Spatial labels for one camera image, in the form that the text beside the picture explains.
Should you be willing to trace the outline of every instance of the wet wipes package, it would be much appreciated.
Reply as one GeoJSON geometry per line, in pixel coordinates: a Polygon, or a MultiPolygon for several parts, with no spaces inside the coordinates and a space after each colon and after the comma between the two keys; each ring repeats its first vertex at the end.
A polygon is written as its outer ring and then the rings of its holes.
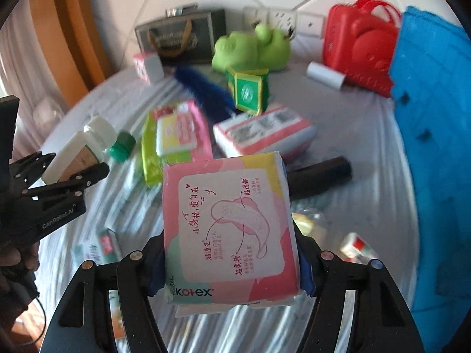
{"type": "Polygon", "coordinates": [[[189,112],[177,112],[162,116],[157,121],[155,151],[165,156],[198,146],[193,116],[189,112]]]}
{"type": "Polygon", "coordinates": [[[278,152],[166,166],[163,217],[170,303],[250,304],[298,293],[278,152]]]}

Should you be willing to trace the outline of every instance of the white paper roll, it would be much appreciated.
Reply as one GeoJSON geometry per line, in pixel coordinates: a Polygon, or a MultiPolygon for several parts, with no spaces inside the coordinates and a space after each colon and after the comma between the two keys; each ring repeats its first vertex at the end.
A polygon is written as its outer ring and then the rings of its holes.
{"type": "Polygon", "coordinates": [[[320,63],[311,62],[306,71],[308,77],[329,86],[335,90],[340,90],[345,79],[345,74],[321,65],[320,63]]]}

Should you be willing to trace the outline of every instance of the black pouch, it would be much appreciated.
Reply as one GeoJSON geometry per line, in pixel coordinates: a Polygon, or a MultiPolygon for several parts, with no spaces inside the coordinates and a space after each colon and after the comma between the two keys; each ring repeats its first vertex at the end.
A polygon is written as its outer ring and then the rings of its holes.
{"type": "Polygon", "coordinates": [[[163,65],[211,63],[214,44],[226,34],[225,11],[196,11],[135,28],[141,52],[156,51],[163,65]]]}

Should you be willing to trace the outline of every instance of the green frog toy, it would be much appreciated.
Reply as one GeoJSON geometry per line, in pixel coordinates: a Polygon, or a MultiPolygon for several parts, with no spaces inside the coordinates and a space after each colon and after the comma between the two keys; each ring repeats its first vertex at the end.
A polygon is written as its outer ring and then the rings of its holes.
{"type": "Polygon", "coordinates": [[[224,72],[227,67],[250,65],[257,69],[281,70],[291,55],[290,35],[266,24],[255,27],[255,35],[232,32],[216,42],[213,69],[224,72]]]}

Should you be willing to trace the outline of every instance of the wall outlet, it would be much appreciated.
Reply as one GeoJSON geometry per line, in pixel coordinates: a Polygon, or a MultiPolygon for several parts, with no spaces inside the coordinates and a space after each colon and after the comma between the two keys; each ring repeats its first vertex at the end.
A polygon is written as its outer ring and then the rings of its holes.
{"type": "Polygon", "coordinates": [[[310,37],[324,37],[324,22],[326,18],[319,14],[298,13],[296,33],[310,37]]]}
{"type": "Polygon", "coordinates": [[[254,26],[259,23],[268,24],[267,8],[246,6],[242,10],[242,15],[245,29],[254,29],[254,26]]]}
{"type": "Polygon", "coordinates": [[[296,30],[296,11],[289,11],[277,8],[270,8],[268,13],[268,23],[273,28],[280,28],[288,33],[289,29],[296,30]]]}

